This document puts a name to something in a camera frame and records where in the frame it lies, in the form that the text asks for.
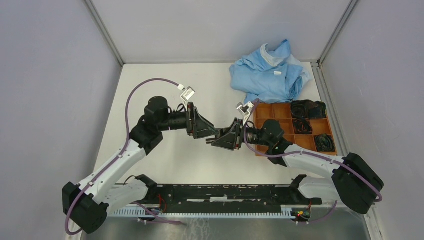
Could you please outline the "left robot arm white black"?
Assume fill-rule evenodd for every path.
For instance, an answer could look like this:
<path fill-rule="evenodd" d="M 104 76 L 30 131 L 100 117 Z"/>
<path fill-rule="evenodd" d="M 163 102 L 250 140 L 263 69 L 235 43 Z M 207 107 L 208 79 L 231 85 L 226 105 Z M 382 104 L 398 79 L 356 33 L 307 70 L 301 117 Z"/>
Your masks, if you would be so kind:
<path fill-rule="evenodd" d="M 97 171 L 78 184 L 68 182 L 62 189 L 63 212 L 66 214 L 65 232 L 70 235 L 70 221 L 81 231 L 91 234 L 106 220 L 107 193 L 117 181 L 137 162 L 149 155 L 164 139 L 163 132 L 186 130 L 194 139 L 215 136 L 219 130 L 203 118 L 193 102 L 188 102 L 185 112 L 173 111 L 166 98 L 155 96 L 148 101 L 144 115 L 133 129 L 128 129 L 124 145 Z"/>

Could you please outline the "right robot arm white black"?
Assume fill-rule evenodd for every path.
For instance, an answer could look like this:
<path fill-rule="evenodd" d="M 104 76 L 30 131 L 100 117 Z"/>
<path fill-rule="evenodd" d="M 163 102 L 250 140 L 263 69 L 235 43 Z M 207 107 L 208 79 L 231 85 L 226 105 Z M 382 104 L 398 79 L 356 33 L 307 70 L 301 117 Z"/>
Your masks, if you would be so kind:
<path fill-rule="evenodd" d="M 382 179 L 358 154 L 336 156 L 308 150 L 285 139 L 284 133 L 274 119 L 266 120 L 258 129 L 242 125 L 236 118 L 231 127 L 219 129 L 206 143 L 231 151 L 242 144 L 252 151 L 256 150 L 255 145 L 266 146 L 268 150 L 260 156 L 274 165 L 317 175 L 299 177 L 295 187 L 289 189 L 289 199 L 295 204 L 313 198 L 333 200 L 365 215 L 374 203 L 383 200 Z"/>

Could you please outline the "dark metal faucet tee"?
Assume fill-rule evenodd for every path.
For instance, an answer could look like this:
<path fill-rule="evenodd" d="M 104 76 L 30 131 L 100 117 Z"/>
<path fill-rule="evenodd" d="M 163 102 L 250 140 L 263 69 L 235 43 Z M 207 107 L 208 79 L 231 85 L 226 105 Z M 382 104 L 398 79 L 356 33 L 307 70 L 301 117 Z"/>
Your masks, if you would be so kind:
<path fill-rule="evenodd" d="M 206 144 L 212 144 L 213 142 L 217 141 L 219 138 L 221 138 L 223 135 L 223 129 L 222 128 L 218 128 L 217 129 L 217 133 L 215 133 L 213 136 L 209 136 L 208 138 L 205 139 Z"/>

